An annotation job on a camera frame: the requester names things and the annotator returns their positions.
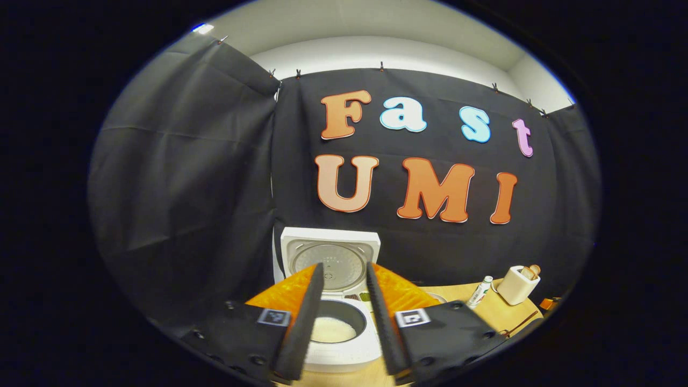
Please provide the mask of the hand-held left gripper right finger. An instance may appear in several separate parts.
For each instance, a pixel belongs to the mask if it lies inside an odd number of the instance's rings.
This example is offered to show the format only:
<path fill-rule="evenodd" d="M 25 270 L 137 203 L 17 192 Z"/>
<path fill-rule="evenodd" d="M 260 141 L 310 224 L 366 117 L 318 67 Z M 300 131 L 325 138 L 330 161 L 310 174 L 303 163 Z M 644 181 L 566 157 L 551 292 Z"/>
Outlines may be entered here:
<path fill-rule="evenodd" d="M 507 337 L 459 300 L 428 303 L 415 284 L 386 284 L 391 275 L 369 262 L 367 285 L 386 371 L 397 385 L 440 385 L 496 354 Z"/>

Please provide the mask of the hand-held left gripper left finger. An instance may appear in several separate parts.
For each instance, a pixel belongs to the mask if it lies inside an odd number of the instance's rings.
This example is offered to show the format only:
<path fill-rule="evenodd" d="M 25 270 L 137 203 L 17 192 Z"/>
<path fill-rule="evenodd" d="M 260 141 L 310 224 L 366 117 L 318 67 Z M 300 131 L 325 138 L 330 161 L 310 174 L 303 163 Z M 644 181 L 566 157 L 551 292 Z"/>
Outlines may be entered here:
<path fill-rule="evenodd" d="M 324 265 L 307 267 L 285 283 L 295 280 L 305 287 L 293 290 L 294 309 L 226 301 L 192 324 L 180 345 L 247 384 L 300 380 L 324 290 Z"/>

